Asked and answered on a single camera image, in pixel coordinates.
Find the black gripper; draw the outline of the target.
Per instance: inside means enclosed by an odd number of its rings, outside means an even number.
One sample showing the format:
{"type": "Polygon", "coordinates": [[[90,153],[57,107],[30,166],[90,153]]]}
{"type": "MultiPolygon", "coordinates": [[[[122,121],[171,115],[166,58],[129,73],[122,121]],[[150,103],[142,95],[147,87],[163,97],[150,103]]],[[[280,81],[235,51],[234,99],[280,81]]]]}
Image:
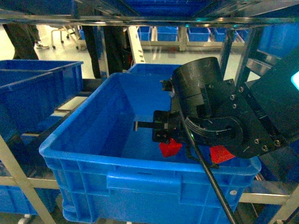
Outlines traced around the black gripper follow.
{"type": "Polygon", "coordinates": [[[171,107],[168,111],[156,110],[152,122],[135,121],[133,130],[151,128],[153,142],[169,144],[171,139],[177,143],[186,143],[185,131],[179,114],[179,99],[176,96],[170,79],[162,80],[162,90],[167,91],[171,98],[171,107]]]}

